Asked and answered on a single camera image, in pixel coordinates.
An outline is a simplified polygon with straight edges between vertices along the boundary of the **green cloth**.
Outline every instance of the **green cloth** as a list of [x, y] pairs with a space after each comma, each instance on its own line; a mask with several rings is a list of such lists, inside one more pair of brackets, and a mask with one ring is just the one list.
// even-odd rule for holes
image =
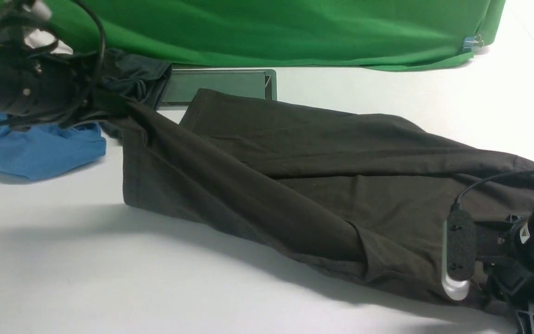
[[[473, 57], [464, 38], [494, 41], [506, 0], [83, 0], [110, 47], [209, 66], [446, 68]], [[70, 0], [46, 0], [77, 51], [97, 46]]]

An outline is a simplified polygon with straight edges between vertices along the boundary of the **blue cloth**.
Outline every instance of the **blue cloth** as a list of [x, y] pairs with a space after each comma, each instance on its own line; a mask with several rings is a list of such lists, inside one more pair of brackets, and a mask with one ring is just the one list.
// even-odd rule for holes
[[27, 132], [0, 127], [0, 172], [29, 180], [58, 176], [105, 154], [106, 140], [97, 123], [71, 129], [39, 125]]

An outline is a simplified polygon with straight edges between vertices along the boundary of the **white table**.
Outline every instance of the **white table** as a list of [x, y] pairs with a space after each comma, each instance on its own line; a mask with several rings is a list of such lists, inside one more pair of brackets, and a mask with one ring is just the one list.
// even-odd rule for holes
[[[278, 68], [278, 97], [404, 116], [534, 160], [534, 42], [513, 8], [468, 66]], [[514, 332], [501, 318], [330, 279], [267, 247], [126, 207], [121, 160], [109, 141], [102, 161], [53, 180], [0, 175], [0, 334]]]

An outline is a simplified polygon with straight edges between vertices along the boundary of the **black pants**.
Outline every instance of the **black pants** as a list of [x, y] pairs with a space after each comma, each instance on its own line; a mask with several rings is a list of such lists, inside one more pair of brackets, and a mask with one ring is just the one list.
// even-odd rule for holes
[[[354, 115], [200, 90], [180, 125], [140, 106], [124, 134], [127, 205], [273, 247], [330, 276], [414, 300], [484, 309], [481, 271], [462, 302], [440, 284], [442, 224], [468, 184], [533, 170], [396, 116]], [[463, 202], [479, 220], [534, 209], [534, 177]]]

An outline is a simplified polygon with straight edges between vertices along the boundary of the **black cable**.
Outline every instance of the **black cable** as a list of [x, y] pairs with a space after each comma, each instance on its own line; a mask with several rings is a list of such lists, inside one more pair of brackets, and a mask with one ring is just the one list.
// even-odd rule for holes
[[102, 73], [102, 66], [104, 65], [104, 52], [106, 51], [106, 32], [104, 31], [104, 26], [102, 25], [102, 22], [98, 19], [96, 14], [91, 11], [81, 0], [72, 0], [74, 3], [76, 3], [77, 6], [79, 6], [83, 11], [87, 13], [92, 18], [92, 21], [94, 21], [96, 27], [98, 28], [98, 33], [100, 34], [100, 46], [98, 47], [98, 59], [96, 61], [95, 68], [93, 70], [91, 81], [89, 82], [88, 86], [83, 89], [81, 94], [76, 98], [74, 103], [72, 103], [69, 107], [65, 107], [63, 109], [57, 109], [57, 110], [51, 110], [47, 112], [42, 112], [39, 114], [35, 114], [32, 116], [22, 116], [17, 118], [10, 118], [8, 120], [0, 121], [0, 127], [6, 126], [6, 125], [33, 125], [34, 122], [38, 121], [40, 118], [44, 116], [60, 116], [57, 120], [54, 120], [55, 123], [62, 123], [74, 116], [74, 113], [70, 111], [76, 111], [77, 108], [83, 104], [83, 102], [87, 99], [88, 95], [96, 88], [96, 84], [100, 80], [100, 76]]
[[94, 21], [96, 27], [98, 28], [98, 34], [100, 34], [100, 45], [98, 47], [98, 59], [96, 61], [96, 66], [94, 68], [92, 79], [89, 85], [86, 89], [83, 90], [83, 92], [80, 94], [78, 99], [76, 99], [74, 104], [71, 107], [64, 109], [63, 111], [79, 108], [81, 104], [85, 101], [85, 99], [87, 99], [88, 95], [96, 88], [96, 84], [100, 80], [100, 76], [102, 73], [102, 66], [104, 65], [104, 52], [106, 50], [106, 32], [104, 32], [104, 26], [102, 25], [100, 19], [98, 19], [96, 14], [91, 11], [91, 9], [89, 9], [83, 2], [81, 2], [81, 0], [73, 0], [73, 2], [75, 2], [77, 6], [80, 6], [80, 8], [83, 9], [83, 11], [85, 11], [87, 15], [92, 18], [92, 21]]
[[502, 173], [498, 175], [494, 175], [492, 177], [484, 178], [483, 180], [479, 180], [472, 185], [465, 188], [458, 196], [454, 199], [454, 203], [451, 206], [451, 211], [456, 211], [461, 209], [460, 202], [463, 199], [463, 196], [466, 195], [468, 192], [470, 192], [473, 188], [479, 186], [480, 184], [484, 184], [486, 182], [489, 182], [490, 180], [495, 180], [498, 178], [506, 178], [511, 177], [515, 175], [534, 175], [534, 171], [519, 171], [519, 172], [508, 172], [508, 173]]

